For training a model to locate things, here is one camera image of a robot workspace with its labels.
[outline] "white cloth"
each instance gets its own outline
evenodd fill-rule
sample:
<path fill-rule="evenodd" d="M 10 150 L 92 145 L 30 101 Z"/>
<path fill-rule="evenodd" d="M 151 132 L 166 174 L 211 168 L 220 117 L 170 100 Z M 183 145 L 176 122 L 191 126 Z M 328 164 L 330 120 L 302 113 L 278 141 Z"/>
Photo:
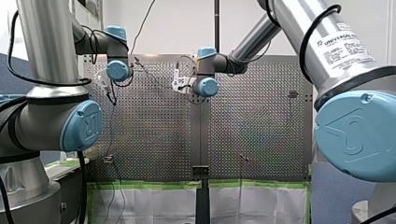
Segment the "white cloth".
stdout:
<path fill-rule="evenodd" d="M 305 224 L 307 189 L 210 190 L 211 224 Z"/>
<path fill-rule="evenodd" d="M 195 189 L 123 189 L 125 208 L 119 189 L 110 206 L 106 224 L 194 224 Z M 92 195 L 92 224 L 104 224 L 111 189 L 98 190 Z"/>

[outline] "white wall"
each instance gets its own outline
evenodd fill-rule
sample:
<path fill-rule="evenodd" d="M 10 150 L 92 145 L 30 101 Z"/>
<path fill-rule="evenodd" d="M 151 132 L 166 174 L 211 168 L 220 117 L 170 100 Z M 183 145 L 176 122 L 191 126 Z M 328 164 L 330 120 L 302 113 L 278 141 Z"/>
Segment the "white wall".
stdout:
<path fill-rule="evenodd" d="M 388 5 L 392 0 L 330 1 L 343 5 L 342 16 L 346 22 L 377 60 L 384 63 L 388 47 Z M 214 46 L 213 2 L 157 0 L 134 53 L 195 53 L 202 46 Z M 131 47 L 150 3 L 151 0 L 105 0 L 104 25 L 125 27 Z M 256 0 L 221 0 L 220 4 L 220 50 L 229 53 L 264 11 Z M 286 37 L 280 34 L 268 54 L 293 55 L 294 50 Z"/>
<path fill-rule="evenodd" d="M 220 50 L 228 53 L 264 12 L 255 0 L 221 2 Z M 131 47 L 150 3 L 150 0 L 104 1 L 104 25 L 125 27 Z M 196 53 L 200 47 L 214 46 L 213 13 L 213 0 L 157 0 L 134 53 Z M 284 36 L 276 38 L 269 52 L 294 53 Z"/>
<path fill-rule="evenodd" d="M 17 10 L 17 2 L 15 0 L 0 0 L 0 5 L 0 53 L 7 54 L 9 27 L 11 26 L 12 17 Z M 15 42 L 12 56 L 27 60 L 27 53 L 24 46 L 23 33 L 19 19 L 15 28 Z"/>

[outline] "metal stand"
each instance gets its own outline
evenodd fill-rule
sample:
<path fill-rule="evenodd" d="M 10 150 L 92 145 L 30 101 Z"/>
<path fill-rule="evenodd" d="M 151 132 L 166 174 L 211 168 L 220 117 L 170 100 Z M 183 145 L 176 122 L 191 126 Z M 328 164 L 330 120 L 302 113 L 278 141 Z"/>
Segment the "metal stand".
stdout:
<path fill-rule="evenodd" d="M 202 179 L 202 187 L 197 190 L 195 224 L 210 223 L 209 180 Z"/>

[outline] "green tape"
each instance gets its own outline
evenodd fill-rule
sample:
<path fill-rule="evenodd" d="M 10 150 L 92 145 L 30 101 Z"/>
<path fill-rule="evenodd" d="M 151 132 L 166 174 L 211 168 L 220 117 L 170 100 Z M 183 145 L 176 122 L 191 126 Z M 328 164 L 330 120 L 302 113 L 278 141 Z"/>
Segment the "green tape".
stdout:
<path fill-rule="evenodd" d="M 60 166 L 60 167 L 74 167 L 79 166 L 78 159 L 67 159 L 64 163 L 60 164 L 58 161 L 47 164 L 45 167 L 49 168 L 51 166 Z"/>
<path fill-rule="evenodd" d="M 182 181 L 182 182 L 146 182 L 139 180 L 122 180 L 115 182 L 92 183 L 90 190 L 107 190 L 107 189 L 154 189 L 154 190 L 175 190 L 175 189 L 199 189 L 200 181 Z"/>
<path fill-rule="evenodd" d="M 306 189 L 307 182 L 278 182 L 263 180 L 209 180 L 212 189 L 238 188 L 240 186 L 262 187 L 273 189 Z"/>

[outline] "robotic arm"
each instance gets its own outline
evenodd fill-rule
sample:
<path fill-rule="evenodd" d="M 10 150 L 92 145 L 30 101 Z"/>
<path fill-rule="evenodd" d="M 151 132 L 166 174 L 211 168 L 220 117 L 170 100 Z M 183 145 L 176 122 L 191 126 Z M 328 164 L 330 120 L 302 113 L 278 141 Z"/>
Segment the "robotic arm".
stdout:
<path fill-rule="evenodd" d="M 0 223 L 14 223 L 10 211 L 15 223 L 61 223 L 60 185 L 49 181 L 40 151 L 81 152 L 95 143 L 102 109 L 78 80 L 76 54 L 106 54 L 107 75 L 124 81 L 132 75 L 126 34 L 120 27 L 87 34 L 64 0 L 17 3 L 35 86 L 17 99 L 0 97 L 0 190 L 8 200 L 0 202 Z"/>
<path fill-rule="evenodd" d="M 342 172 L 374 182 L 396 181 L 396 67 L 382 65 L 324 0 L 259 0 L 263 16 L 228 56 L 198 52 L 193 91 L 218 92 L 216 73 L 243 74 L 282 29 L 318 90 L 315 136 L 323 155 Z"/>

